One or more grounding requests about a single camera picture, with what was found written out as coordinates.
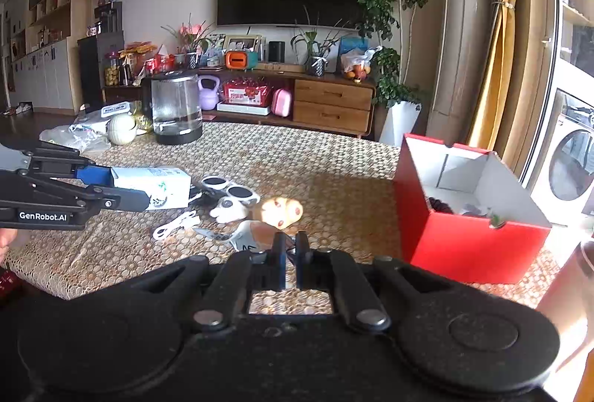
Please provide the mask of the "person's left hand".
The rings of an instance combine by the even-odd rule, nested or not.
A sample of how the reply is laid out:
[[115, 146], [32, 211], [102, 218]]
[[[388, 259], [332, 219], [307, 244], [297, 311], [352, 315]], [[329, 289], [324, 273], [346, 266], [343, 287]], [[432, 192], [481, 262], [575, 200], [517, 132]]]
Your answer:
[[0, 261], [3, 261], [9, 251], [10, 245], [17, 238], [18, 231], [16, 229], [1, 228], [0, 229]]

